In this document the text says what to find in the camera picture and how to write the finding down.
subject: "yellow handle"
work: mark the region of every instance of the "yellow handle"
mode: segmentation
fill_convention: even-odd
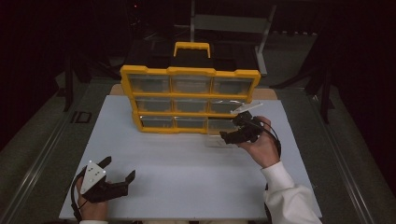
[[[178,49],[206,49],[207,57],[210,58],[210,47],[208,43],[176,42],[174,57],[176,57]]]

